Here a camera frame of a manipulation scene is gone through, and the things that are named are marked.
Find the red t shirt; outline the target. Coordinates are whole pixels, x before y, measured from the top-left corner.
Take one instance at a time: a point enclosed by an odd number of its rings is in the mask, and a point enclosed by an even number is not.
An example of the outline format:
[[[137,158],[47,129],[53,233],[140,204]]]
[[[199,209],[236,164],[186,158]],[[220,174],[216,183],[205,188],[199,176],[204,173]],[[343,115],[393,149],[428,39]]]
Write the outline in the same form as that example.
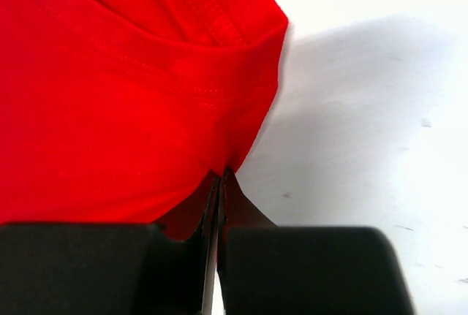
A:
[[[275,0],[1,0],[1,222],[140,222],[237,170],[276,96]]]

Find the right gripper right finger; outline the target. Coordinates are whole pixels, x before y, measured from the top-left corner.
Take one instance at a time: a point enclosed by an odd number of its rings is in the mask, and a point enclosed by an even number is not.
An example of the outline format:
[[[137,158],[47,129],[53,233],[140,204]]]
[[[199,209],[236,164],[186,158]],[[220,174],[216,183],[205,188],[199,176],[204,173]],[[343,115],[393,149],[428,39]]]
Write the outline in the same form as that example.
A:
[[[217,270],[227,314],[414,313],[382,232],[277,226],[231,170],[219,187]]]

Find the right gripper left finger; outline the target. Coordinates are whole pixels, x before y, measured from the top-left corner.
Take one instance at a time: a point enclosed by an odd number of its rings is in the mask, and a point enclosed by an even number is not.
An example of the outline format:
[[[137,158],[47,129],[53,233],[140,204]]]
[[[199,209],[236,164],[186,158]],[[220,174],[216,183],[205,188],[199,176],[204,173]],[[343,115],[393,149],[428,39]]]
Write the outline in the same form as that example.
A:
[[[149,224],[1,226],[3,314],[209,314],[219,177]]]

